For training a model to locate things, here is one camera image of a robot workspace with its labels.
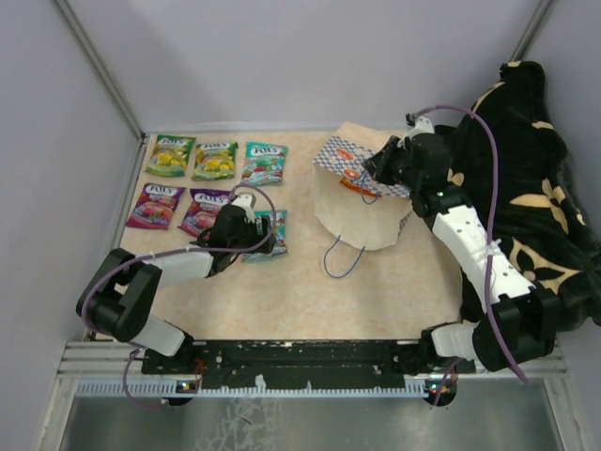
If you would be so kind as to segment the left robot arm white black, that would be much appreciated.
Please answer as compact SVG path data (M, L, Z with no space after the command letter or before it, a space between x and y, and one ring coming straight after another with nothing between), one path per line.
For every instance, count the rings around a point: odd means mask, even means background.
M183 248L142 256L116 248L102 261L76 312L88 329L153 350L173 371L185 372L194 364L195 350L184 343L187 333L151 314L157 291L215 276L239 255L270 253L275 228L275 212L259 215L229 204L218 212L213 227Z

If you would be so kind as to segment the blue checkered paper bag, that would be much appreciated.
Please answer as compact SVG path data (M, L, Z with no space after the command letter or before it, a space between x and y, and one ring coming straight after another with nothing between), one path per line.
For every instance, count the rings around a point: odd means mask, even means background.
M315 216L335 237L335 244L358 249L359 257L395 245L411 212L407 192L373 182L362 167L388 139L385 132L346 122L312 161ZM358 180L378 197L344 187L342 178Z

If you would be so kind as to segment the teal snack packet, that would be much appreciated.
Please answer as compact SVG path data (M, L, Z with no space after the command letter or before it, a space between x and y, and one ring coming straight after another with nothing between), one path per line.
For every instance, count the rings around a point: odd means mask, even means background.
M247 142L241 182L251 186L282 184L287 153L287 146Z
M276 211L276 229L273 232L273 237L275 242L271 251L268 254L265 253L251 253L251 254L243 254L242 261L244 263L258 263L271 261L276 257L283 257L288 253L287 246L285 243L285 223L287 219L287 210L277 210Z

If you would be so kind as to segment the purple snack packet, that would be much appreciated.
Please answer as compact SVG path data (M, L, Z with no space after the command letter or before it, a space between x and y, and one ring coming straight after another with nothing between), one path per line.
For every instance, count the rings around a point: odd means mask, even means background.
M184 192L184 187L146 183L125 226L167 230Z
M220 209L229 202L229 191L191 188L191 204L178 228L197 238L213 227Z

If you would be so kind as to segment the orange snack packet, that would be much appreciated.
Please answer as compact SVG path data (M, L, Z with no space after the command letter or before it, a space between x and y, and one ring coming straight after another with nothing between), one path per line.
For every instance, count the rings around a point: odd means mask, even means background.
M371 191L368 187L362 187L362 185L360 184L360 182L358 180L342 178L340 180L340 183L344 187L346 187L356 193L364 194L365 196L369 196L369 197L378 197L377 192Z

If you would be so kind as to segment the green snack packet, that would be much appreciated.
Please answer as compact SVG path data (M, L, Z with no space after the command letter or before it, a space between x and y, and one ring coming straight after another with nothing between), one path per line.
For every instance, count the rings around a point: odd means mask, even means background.
M146 164L146 172L166 178L184 177L195 138L159 134Z
M197 144L192 180L232 179L238 147L235 141Z

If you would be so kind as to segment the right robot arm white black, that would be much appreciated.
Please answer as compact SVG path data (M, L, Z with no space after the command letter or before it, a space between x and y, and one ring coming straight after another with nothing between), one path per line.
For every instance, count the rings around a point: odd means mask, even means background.
M452 253L484 312L476 322L427 331L421 364L438 372L462 358L489 371L509 368L524 378L521 364L552 352L561 302L509 261L463 189L447 179L450 165L450 150L432 132L393 136L362 162L372 180L408 188L414 213Z

